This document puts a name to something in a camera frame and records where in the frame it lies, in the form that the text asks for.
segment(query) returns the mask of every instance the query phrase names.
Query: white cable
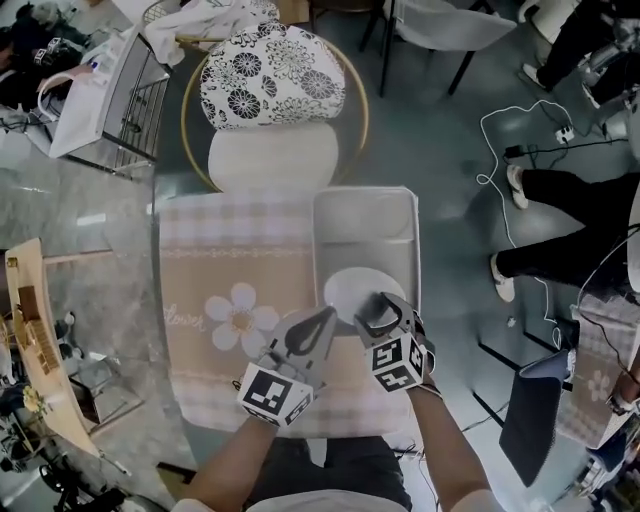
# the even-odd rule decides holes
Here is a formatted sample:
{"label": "white cable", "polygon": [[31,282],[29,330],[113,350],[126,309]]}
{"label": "white cable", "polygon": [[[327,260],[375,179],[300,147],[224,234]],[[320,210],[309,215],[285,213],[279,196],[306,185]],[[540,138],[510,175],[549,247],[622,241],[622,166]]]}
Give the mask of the white cable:
{"label": "white cable", "polygon": [[[480,186],[485,186],[485,185],[488,185],[490,183],[491,185],[493,185],[493,188],[496,189],[496,192],[498,192],[498,194],[500,195],[500,200],[502,201],[502,218],[504,219],[504,227],[505,227],[505,230],[507,232],[507,238],[509,239],[509,242],[511,243],[511,245],[513,246],[514,249],[517,249],[518,246],[513,241],[513,238],[511,238],[511,231],[509,230],[509,221],[507,220],[507,210],[506,210],[506,203],[505,203],[504,195],[502,194],[502,192],[500,191],[498,186],[493,181],[493,177],[495,176],[496,172],[498,171],[498,166],[500,165],[500,161],[498,160],[498,155],[496,154],[496,152],[494,151],[493,147],[491,146],[491,143],[489,142],[489,137],[487,137],[487,132],[484,129],[484,122],[485,122],[486,119],[489,119],[490,117],[492,117],[492,116],[494,116],[496,114],[501,114],[502,112],[507,112],[509,110],[520,110],[521,112],[524,112],[525,114],[528,114],[529,112],[531,112],[534,108],[536,108],[541,103],[546,103],[547,105],[552,105],[552,106],[555,106],[555,107],[558,107],[558,108],[562,109],[562,111],[567,115],[567,118],[569,119],[569,124],[571,126],[573,126],[573,120],[571,119],[571,115],[569,114],[567,109],[564,108],[562,105],[560,105],[558,103],[554,103],[553,101],[547,101],[547,100],[538,100],[533,105],[531,105],[530,108],[522,108],[522,107],[520,107],[518,105],[511,105],[510,107],[501,108],[499,110],[494,110],[493,112],[483,116],[480,119],[480,129],[482,130],[482,135],[484,137],[484,140],[487,143],[487,146],[489,146],[489,150],[491,151],[491,154],[493,155],[494,166],[493,166],[493,171],[491,171],[491,174],[489,176],[487,176],[484,173],[478,174],[476,176],[476,182]],[[561,339],[562,337],[561,337],[560,329],[557,326],[558,322],[556,322],[553,318],[549,318],[549,286],[542,279],[539,279],[537,277],[534,277],[534,279],[536,281],[538,281],[539,283],[541,283],[542,285],[544,285],[544,293],[545,293],[545,300],[546,300],[546,306],[545,306],[545,310],[544,310],[544,320],[546,322],[551,322],[554,325],[556,325],[556,327],[553,328],[553,332],[552,332],[551,336],[552,336],[552,339],[553,339],[553,344],[556,346],[556,348],[560,349],[560,344],[561,344],[561,341],[562,341],[562,339]]]}

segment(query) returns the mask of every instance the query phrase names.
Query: shoe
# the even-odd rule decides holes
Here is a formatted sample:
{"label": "shoe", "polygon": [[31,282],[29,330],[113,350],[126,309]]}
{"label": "shoe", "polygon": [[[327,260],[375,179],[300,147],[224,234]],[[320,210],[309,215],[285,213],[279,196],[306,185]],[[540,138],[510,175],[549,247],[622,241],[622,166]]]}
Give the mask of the shoe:
{"label": "shoe", "polygon": [[521,210],[529,208],[529,200],[522,190],[522,167],[510,165],[507,167],[507,181],[511,187],[513,202]]}
{"label": "shoe", "polygon": [[531,80],[538,87],[547,91],[547,88],[544,85],[542,85],[538,80],[538,68],[534,68],[531,64],[523,64],[522,71],[525,75],[527,75],[527,78],[529,80]]}
{"label": "shoe", "polygon": [[589,86],[583,83],[582,90],[584,91],[584,95],[587,97],[589,102],[593,105],[593,108],[598,110],[600,108],[600,103],[598,103],[596,99],[593,97],[593,94],[591,94],[591,89],[589,89]]}
{"label": "shoe", "polygon": [[496,286],[496,291],[500,298],[505,302],[513,302],[516,298],[516,287],[513,284],[513,277],[504,277],[498,270],[497,264],[498,255],[491,256],[491,275],[493,276],[493,284]]}

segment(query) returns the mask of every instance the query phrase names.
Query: white plate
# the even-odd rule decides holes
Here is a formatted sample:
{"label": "white plate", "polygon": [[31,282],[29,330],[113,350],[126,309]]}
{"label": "white plate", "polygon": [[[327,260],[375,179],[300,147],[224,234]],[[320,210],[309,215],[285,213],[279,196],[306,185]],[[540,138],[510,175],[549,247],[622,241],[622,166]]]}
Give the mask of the white plate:
{"label": "white plate", "polygon": [[324,301],[336,308],[338,318],[349,325],[353,325],[354,316],[360,314],[370,325],[379,327],[395,319],[390,310],[380,315],[380,306],[375,299],[381,292],[406,299],[404,290],[391,276],[372,268],[351,267],[336,272],[327,280]]}

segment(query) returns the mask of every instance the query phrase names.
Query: cushion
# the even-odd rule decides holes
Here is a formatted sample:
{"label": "cushion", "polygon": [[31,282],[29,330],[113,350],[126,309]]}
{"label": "cushion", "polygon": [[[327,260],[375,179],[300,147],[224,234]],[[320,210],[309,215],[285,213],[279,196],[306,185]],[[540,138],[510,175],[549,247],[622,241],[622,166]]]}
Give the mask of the cushion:
{"label": "cushion", "polygon": [[324,188],[337,163],[338,140],[326,123],[218,131],[209,150],[209,176],[223,191]]}
{"label": "cushion", "polygon": [[329,119],[344,96],[344,72],[329,48],[277,21],[217,45],[201,76],[202,108],[218,130]]}

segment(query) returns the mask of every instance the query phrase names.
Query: table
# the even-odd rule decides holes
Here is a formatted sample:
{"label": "table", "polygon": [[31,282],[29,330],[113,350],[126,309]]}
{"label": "table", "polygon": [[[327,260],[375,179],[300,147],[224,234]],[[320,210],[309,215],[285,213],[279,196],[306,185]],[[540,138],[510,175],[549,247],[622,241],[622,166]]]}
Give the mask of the table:
{"label": "table", "polygon": [[[170,378],[189,422],[234,431],[247,418],[232,385],[287,313],[315,306],[312,193],[250,190],[178,197],[159,212],[159,276]],[[366,367],[356,336],[336,337],[327,387],[285,437],[401,430],[411,406]]]}
{"label": "table", "polygon": [[[581,310],[589,319],[603,325],[609,341],[629,368],[640,345],[640,308],[622,297],[604,303],[586,295]],[[617,416],[606,403],[621,370],[601,329],[575,310],[573,318],[580,322],[573,392],[564,393],[561,399],[556,429],[588,448],[599,448],[624,425],[631,413]]]}
{"label": "table", "polygon": [[[84,418],[62,364],[62,355],[56,342],[53,315],[49,304],[46,265],[111,254],[112,251],[95,251],[44,258],[39,239],[18,245],[5,254],[9,298],[20,356],[31,386],[45,400],[52,399],[42,413],[42,418],[53,432],[96,457],[102,457],[103,454],[94,444],[92,436],[103,431],[105,427],[113,425],[113,422],[124,415],[100,425],[93,424]],[[33,287],[32,298],[35,300],[25,300],[27,295],[24,288],[26,287]],[[38,320],[31,320],[33,311],[37,311]],[[31,333],[35,333],[37,342],[32,341]]]}
{"label": "table", "polygon": [[109,47],[117,54],[105,84],[74,80],[52,134],[49,156],[66,156],[127,177],[118,169],[141,159],[155,161],[168,74],[152,57],[138,27],[115,34],[110,41],[83,56],[82,62],[87,63]]}

